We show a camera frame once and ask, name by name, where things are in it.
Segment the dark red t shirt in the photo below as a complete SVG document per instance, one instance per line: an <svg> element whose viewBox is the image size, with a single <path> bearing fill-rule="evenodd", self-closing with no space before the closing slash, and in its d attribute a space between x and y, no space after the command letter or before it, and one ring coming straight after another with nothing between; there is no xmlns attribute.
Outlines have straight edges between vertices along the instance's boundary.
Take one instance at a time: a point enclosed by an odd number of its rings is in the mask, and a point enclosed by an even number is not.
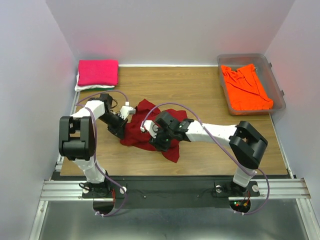
<svg viewBox="0 0 320 240"><path fill-rule="evenodd" d="M154 108L155 105L150 101L143 99L135 107L136 112L132 116L131 121L125 125L124 139L120 140L120 143L124 146L133 146L146 151L156 151L156 148L152 146L150 141L150 134L147 132L141 132L140 126L147 113ZM162 155L169 161L177 163L180 158L179 141L176 139L170 143L169 150L163 151Z"/></svg>

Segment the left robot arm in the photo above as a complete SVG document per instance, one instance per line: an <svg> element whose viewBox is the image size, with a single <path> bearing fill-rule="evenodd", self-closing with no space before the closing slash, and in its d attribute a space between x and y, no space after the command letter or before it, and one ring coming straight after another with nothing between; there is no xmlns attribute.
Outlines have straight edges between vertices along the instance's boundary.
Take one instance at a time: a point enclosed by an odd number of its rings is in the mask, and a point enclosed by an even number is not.
<svg viewBox="0 0 320 240"><path fill-rule="evenodd" d="M70 116L59 120L59 154L66 157L81 169L86 177L85 183L80 183L85 197L107 197L111 193L111 183L106 178L107 171L95 159L97 149L97 126L101 120L107 125L107 130L119 139L125 137L125 126L128 116L134 115L136 109L128 101L118 112L113 111L113 99L108 93L99 97L90 97L85 105Z"/></svg>

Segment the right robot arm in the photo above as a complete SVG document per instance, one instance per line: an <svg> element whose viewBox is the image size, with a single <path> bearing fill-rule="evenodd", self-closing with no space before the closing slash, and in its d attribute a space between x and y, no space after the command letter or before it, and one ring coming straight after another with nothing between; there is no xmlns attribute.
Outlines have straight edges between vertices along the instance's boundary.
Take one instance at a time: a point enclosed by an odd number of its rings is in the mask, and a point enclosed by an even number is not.
<svg viewBox="0 0 320 240"><path fill-rule="evenodd" d="M236 125L201 123L190 118L179 121L163 111L155 120L145 120L140 129L149 133L149 143L160 152L168 151L173 140L217 144L237 165L230 182L235 195L248 190L268 146L268 141L247 121Z"/></svg>

